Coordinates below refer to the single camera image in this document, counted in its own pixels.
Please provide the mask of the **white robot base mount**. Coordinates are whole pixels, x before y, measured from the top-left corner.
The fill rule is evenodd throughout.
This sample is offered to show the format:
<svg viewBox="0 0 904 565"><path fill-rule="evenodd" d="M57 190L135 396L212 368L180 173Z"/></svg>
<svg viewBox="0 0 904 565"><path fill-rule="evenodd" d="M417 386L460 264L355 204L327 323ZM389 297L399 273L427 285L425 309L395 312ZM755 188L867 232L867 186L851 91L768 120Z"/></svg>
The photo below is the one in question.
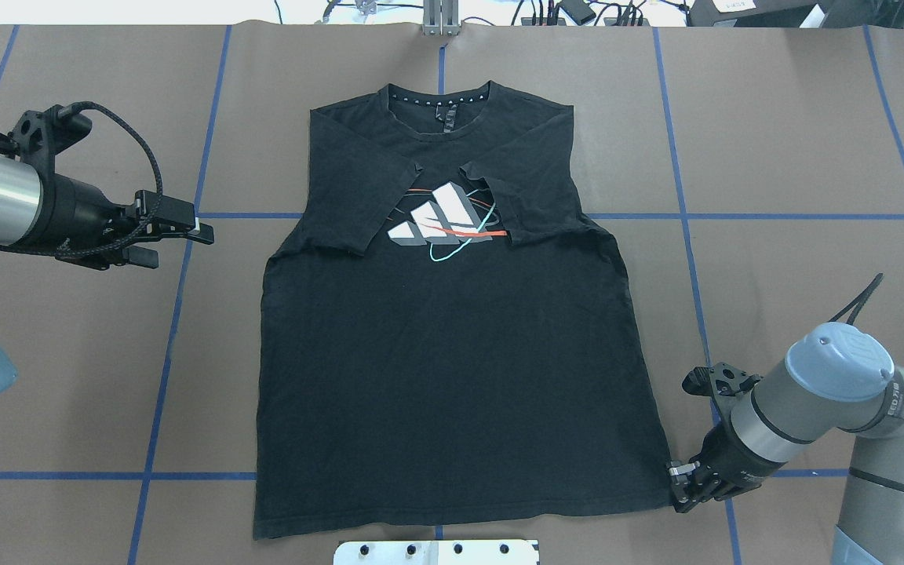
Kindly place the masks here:
<svg viewBox="0 0 904 565"><path fill-rule="evenodd" d="M541 564L538 541L451 539L344 542L334 564Z"/></svg>

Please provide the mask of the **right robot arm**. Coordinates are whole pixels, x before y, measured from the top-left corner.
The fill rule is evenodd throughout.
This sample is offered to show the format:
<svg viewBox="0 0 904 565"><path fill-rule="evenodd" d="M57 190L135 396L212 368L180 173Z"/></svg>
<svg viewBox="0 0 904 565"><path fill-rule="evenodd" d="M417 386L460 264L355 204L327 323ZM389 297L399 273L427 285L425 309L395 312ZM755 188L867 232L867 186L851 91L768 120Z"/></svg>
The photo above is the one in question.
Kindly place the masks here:
<svg viewBox="0 0 904 565"><path fill-rule="evenodd" d="M683 389L707 396L719 421L699 454L671 461L676 512L756 490L836 428L856 440L833 531L833 564L904 564L904 367L854 326L816 326L767 374L718 363Z"/></svg>

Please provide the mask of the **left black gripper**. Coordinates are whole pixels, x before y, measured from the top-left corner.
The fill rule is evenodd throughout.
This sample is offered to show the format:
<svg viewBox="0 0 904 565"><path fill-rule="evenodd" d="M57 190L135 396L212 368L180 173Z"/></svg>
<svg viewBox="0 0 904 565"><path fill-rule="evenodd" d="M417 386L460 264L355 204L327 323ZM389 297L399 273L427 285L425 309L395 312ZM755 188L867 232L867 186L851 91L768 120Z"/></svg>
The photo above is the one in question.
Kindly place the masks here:
<svg viewBox="0 0 904 565"><path fill-rule="evenodd" d="M42 204L32 230L32 248L44 253L106 246L140 223L144 230L126 247L126 263L133 267L155 269L160 264L158 251L141 247L140 242L215 243L214 228L200 221L193 204L153 191L137 191L135 201L126 207L127 221L122 215L125 208L111 203L96 187L55 175L53 193L46 194Z"/></svg>

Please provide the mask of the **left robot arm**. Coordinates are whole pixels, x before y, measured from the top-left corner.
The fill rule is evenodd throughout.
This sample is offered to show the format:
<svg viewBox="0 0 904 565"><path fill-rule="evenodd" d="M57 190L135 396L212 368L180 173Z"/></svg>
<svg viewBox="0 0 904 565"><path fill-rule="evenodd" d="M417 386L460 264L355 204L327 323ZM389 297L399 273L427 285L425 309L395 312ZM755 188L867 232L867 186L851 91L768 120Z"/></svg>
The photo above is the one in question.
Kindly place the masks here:
<svg viewBox="0 0 904 565"><path fill-rule="evenodd" d="M189 239L210 246L214 229L186 201L139 191L118 206L89 184L58 176L54 185L35 166L0 156L0 246L10 253L37 251L57 260L105 271L157 268L151 241ZM0 393L18 371L0 346Z"/></svg>

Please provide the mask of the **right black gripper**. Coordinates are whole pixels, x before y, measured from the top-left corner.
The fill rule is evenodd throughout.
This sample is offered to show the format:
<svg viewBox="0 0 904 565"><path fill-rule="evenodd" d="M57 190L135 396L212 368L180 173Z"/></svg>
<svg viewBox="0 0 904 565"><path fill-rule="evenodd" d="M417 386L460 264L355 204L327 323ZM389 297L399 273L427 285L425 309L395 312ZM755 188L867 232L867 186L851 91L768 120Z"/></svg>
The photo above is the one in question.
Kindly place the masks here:
<svg viewBox="0 0 904 565"><path fill-rule="evenodd" d="M763 476L758 461L724 427L714 427L704 436L702 447L690 462L667 462L673 508L685 514L710 500L723 501L758 489Z"/></svg>

